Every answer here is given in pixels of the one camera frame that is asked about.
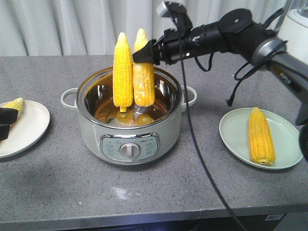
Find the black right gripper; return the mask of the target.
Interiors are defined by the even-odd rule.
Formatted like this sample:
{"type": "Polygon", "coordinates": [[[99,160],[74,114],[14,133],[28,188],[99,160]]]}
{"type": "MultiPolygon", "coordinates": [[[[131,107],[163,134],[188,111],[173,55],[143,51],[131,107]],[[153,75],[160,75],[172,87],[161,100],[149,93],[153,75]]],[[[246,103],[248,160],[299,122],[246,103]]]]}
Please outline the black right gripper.
{"type": "Polygon", "coordinates": [[[226,42],[217,25],[201,25],[188,30],[182,37],[174,29],[164,31],[158,41],[152,39],[133,53],[135,63],[175,64],[180,59],[226,51],[226,42]]]}

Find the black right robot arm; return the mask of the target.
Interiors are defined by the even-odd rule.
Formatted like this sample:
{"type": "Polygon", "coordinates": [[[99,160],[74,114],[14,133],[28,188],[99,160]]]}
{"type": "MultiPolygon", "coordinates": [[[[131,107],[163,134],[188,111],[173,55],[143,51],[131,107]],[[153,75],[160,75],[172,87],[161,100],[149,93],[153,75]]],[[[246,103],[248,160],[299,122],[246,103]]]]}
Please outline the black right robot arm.
{"type": "Polygon", "coordinates": [[[160,39],[150,40],[133,54],[136,63],[175,64],[177,61],[197,58],[215,52],[231,52],[244,57],[253,69],[271,71],[301,101],[296,125],[301,126],[299,145],[303,156],[308,155],[308,66],[286,50],[286,42],[279,39],[269,24],[280,14],[274,13],[265,23],[258,24],[247,9],[236,9],[219,21],[193,27],[185,7],[166,1],[159,10],[169,17],[175,29],[168,29],[160,39]]]}

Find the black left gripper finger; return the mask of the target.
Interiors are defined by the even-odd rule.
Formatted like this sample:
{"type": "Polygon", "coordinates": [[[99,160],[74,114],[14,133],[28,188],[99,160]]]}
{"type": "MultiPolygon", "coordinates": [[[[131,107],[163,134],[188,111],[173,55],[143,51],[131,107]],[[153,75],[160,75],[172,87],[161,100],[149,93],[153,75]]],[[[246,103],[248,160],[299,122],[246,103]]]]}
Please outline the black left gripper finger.
{"type": "Polygon", "coordinates": [[[0,124],[0,141],[6,140],[9,136],[10,124],[0,124]]]}
{"type": "Polygon", "coordinates": [[[13,124],[17,120],[18,113],[14,108],[0,108],[0,123],[13,124]]]}

